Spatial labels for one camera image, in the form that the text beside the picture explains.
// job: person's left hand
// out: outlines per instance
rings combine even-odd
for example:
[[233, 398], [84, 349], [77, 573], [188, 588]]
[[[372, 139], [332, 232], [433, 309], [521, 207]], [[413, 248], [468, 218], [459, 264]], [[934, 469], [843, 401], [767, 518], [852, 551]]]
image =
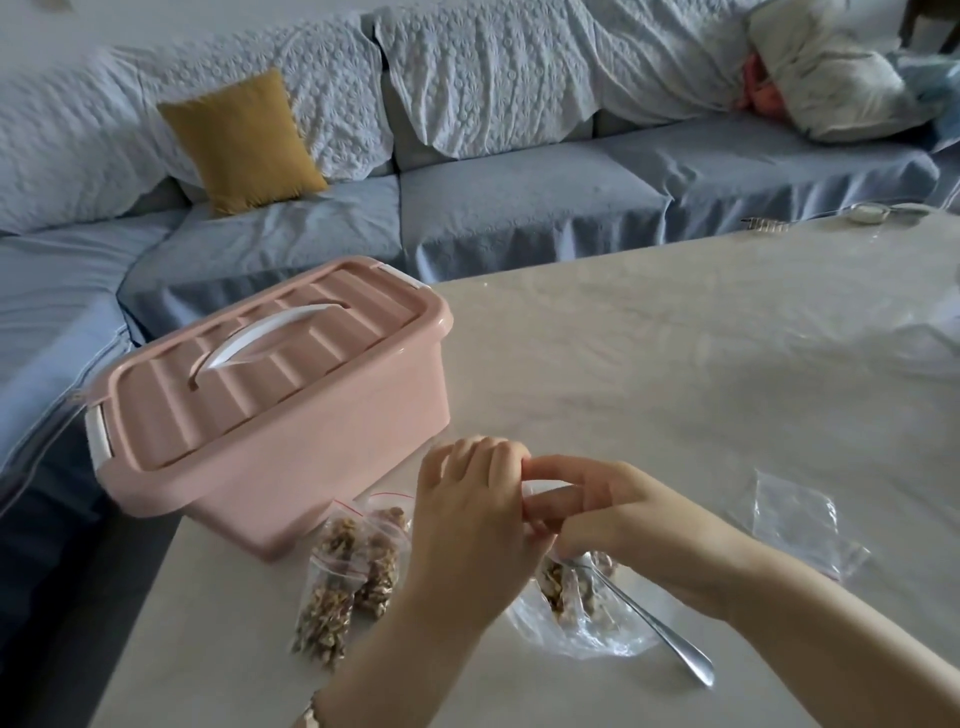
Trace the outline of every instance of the person's left hand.
[[423, 459], [402, 593], [432, 618], [486, 629], [550, 548], [552, 535], [524, 529], [520, 472], [529, 457], [520, 443], [474, 437]]

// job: pink lid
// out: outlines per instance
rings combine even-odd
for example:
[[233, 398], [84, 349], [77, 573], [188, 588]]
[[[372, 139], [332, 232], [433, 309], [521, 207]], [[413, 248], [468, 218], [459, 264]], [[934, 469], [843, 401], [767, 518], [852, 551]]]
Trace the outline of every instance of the pink lid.
[[378, 356], [449, 330], [446, 303], [369, 258], [290, 279], [133, 352], [91, 387], [113, 456], [159, 471]]

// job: person's right hand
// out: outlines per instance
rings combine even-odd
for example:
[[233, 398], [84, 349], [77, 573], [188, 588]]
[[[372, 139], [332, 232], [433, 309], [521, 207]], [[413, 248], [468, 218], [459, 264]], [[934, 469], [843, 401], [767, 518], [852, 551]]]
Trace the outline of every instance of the person's right hand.
[[523, 479], [571, 483], [524, 500], [528, 521], [559, 534], [558, 556], [605, 551], [709, 617], [728, 618], [732, 591], [764, 549], [627, 463], [547, 455], [524, 462]]

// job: bracelet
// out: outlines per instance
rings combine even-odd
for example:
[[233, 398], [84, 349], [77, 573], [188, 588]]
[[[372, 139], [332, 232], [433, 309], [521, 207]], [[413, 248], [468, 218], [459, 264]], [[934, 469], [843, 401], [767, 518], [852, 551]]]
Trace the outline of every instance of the bracelet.
[[306, 728], [326, 728], [326, 721], [323, 717], [317, 717], [317, 712], [314, 709], [314, 700], [317, 699], [317, 694], [314, 693], [310, 698], [310, 703], [307, 705], [306, 710], [303, 711], [303, 715], [300, 716], [303, 718], [303, 724]]

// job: spoon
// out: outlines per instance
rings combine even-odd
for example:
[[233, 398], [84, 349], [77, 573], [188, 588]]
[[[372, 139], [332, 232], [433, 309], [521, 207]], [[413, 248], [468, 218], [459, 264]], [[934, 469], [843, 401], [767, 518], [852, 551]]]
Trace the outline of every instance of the spoon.
[[588, 553], [585, 553], [583, 556], [578, 556], [575, 559], [556, 559], [556, 561], [569, 569], [592, 572], [600, 581], [609, 587], [614, 594], [623, 599], [628, 607], [640, 615], [643, 621], [650, 625], [650, 628], [674, 651], [677, 657], [684, 661], [684, 664], [690, 669], [690, 672], [696, 675], [700, 682], [708, 688], [713, 687], [716, 676], [713, 673], [713, 663], [710, 661], [710, 658], [674, 632], [673, 629], [647, 612], [647, 610], [637, 604], [630, 595], [616, 586], [606, 574], [596, 568], [593, 559]]

